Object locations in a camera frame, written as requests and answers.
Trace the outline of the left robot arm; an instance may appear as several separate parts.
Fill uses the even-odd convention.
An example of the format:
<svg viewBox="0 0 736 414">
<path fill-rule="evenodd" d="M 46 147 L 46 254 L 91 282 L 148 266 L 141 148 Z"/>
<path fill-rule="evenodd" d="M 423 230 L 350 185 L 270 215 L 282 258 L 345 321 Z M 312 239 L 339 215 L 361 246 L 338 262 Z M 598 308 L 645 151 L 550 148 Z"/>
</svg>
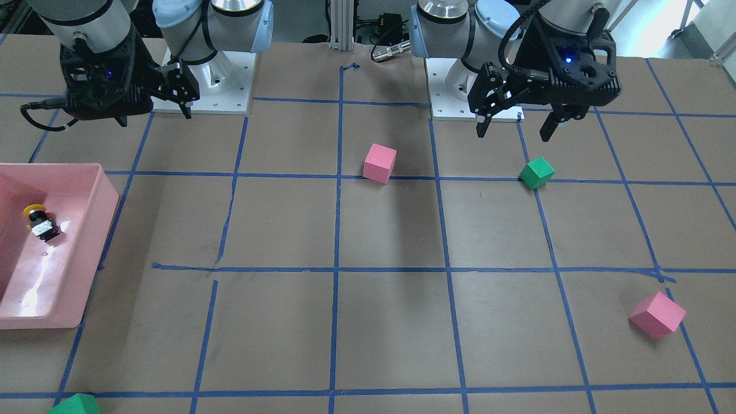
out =
<svg viewBox="0 0 736 414">
<path fill-rule="evenodd" d="M 622 85 L 607 29 L 618 1 L 536 1 L 522 13 L 506 1 L 418 1 L 408 29 L 413 55 L 455 60 L 450 86 L 484 138 L 501 111 L 549 105 L 539 134 L 610 104 Z"/>
</svg>

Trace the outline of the green cube near left arm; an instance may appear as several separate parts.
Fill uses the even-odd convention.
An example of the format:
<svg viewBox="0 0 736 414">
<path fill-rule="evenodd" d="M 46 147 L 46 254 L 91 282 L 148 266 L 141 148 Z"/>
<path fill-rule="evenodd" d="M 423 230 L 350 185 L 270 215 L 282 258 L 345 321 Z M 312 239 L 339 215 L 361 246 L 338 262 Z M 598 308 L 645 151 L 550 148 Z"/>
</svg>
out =
<svg viewBox="0 0 736 414">
<path fill-rule="evenodd" d="M 526 163 L 519 179 L 531 190 L 545 185 L 555 175 L 555 168 L 544 158 L 539 157 Z"/>
</svg>

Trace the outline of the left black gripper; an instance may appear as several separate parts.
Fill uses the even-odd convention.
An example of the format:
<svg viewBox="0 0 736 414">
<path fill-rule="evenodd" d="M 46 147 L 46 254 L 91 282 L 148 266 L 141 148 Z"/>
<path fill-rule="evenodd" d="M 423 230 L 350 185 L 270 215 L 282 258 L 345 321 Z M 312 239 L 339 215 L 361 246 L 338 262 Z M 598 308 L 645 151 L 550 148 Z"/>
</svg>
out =
<svg viewBox="0 0 736 414">
<path fill-rule="evenodd" d="M 467 100 L 484 138 L 492 118 L 517 104 L 550 105 L 540 129 L 549 142 L 559 125 L 583 120 L 621 92 L 610 13 L 523 13 L 499 45 L 504 78 L 490 62 L 481 66 Z"/>
</svg>

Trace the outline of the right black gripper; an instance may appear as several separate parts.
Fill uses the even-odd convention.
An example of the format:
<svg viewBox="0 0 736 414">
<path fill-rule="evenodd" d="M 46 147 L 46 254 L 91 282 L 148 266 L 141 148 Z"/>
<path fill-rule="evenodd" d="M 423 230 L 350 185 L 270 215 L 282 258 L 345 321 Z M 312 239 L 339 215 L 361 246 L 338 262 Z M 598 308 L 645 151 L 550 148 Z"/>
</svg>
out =
<svg viewBox="0 0 736 414">
<path fill-rule="evenodd" d="M 66 113 L 81 121 L 115 120 L 125 128 L 129 116 L 150 113 L 156 97 L 177 104 L 191 120 L 191 106 L 201 96 L 189 66 L 182 62 L 159 66 L 135 26 L 105 52 L 93 52 L 89 40 L 89 35 L 76 31 L 71 47 L 60 49 Z"/>
</svg>

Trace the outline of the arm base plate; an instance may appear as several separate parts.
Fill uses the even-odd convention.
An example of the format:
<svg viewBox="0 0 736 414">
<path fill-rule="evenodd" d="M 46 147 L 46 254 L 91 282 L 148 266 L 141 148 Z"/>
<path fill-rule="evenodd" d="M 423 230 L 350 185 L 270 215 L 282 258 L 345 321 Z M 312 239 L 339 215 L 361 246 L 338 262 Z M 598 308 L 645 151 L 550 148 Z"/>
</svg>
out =
<svg viewBox="0 0 736 414">
<path fill-rule="evenodd" d="M 189 65 L 200 98 L 187 103 L 192 114 L 247 115 L 258 54 L 218 51 L 202 64 Z"/>
<path fill-rule="evenodd" d="M 477 120 L 467 101 L 476 73 L 454 58 L 425 59 L 425 70 L 434 120 Z"/>
</svg>

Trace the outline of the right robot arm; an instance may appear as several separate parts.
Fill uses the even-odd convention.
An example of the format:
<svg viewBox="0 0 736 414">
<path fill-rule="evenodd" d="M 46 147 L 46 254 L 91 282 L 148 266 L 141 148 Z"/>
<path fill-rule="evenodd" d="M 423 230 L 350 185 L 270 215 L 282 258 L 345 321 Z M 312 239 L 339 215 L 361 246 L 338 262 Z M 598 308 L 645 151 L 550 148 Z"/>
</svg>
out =
<svg viewBox="0 0 736 414">
<path fill-rule="evenodd" d="M 121 1 L 31 1 L 60 40 L 65 95 L 21 105 L 30 125 L 50 132 L 77 121 L 150 113 L 154 99 L 173 102 L 185 118 L 204 91 L 228 79 L 227 52 L 259 54 L 273 39 L 271 1 L 154 1 L 155 24 L 169 49 L 155 62 Z"/>
</svg>

